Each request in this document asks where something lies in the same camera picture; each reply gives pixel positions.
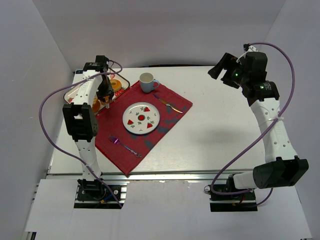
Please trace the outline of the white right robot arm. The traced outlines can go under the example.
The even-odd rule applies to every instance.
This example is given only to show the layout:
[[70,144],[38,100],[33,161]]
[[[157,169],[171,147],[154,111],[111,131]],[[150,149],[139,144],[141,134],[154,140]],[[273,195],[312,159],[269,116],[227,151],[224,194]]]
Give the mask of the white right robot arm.
[[217,79],[222,70],[221,81],[232,88],[241,89],[253,112],[260,136],[231,160],[223,170],[242,157],[259,141],[263,141],[265,163],[255,166],[250,172],[236,173],[228,177],[223,196],[239,195],[254,189],[272,189],[294,186],[309,169],[306,159],[299,158],[288,137],[283,113],[292,97],[288,97],[284,107],[280,107],[280,94],[276,84],[266,79],[268,58],[258,51],[253,43],[243,46],[244,54],[236,57],[225,53],[215,67],[208,71]]

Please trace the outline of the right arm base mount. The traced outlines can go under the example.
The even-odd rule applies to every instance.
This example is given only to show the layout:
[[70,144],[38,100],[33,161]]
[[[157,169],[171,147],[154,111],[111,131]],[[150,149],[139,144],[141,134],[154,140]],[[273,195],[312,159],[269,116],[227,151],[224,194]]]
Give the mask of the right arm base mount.
[[212,213],[233,213],[233,212],[257,212],[256,195],[253,191],[239,193],[242,190],[236,189],[233,179],[234,174],[230,174],[224,184],[215,184],[213,189],[219,193],[231,193],[233,195],[221,195],[211,191],[210,185],[206,185],[203,190],[210,195],[209,204]]

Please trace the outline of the sesame bun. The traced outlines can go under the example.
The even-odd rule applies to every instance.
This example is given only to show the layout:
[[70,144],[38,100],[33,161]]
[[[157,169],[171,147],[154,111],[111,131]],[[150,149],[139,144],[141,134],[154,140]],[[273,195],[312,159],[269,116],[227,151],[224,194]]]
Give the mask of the sesame bun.
[[103,100],[100,100],[100,104],[105,106],[107,103],[105,101],[103,101]]

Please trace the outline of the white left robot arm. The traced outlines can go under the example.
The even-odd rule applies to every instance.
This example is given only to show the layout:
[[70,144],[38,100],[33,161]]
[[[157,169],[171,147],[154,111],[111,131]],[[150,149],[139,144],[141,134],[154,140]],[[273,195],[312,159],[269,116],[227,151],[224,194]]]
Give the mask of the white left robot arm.
[[87,62],[82,72],[86,82],[79,87],[71,103],[62,108],[67,133],[74,140],[81,159],[80,193],[94,200],[102,200],[108,194],[107,187],[101,183],[102,171],[97,161],[95,138],[99,127],[93,110],[95,98],[108,106],[114,96],[110,79],[105,74],[108,69],[109,59],[104,55]]

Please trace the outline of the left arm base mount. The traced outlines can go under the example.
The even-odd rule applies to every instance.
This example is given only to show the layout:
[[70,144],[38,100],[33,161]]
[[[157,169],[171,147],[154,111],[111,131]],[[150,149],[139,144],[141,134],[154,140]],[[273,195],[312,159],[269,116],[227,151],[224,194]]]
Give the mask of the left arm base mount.
[[127,187],[125,185],[79,185],[75,195],[74,209],[121,209],[124,205]]

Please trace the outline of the metal tongs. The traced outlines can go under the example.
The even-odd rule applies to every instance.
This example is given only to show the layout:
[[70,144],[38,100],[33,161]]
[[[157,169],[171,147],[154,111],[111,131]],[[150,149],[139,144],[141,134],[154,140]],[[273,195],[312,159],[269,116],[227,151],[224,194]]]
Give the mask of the metal tongs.
[[105,99],[105,107],[108,109],[110,107],[109,96],[106,96],[104,99]]

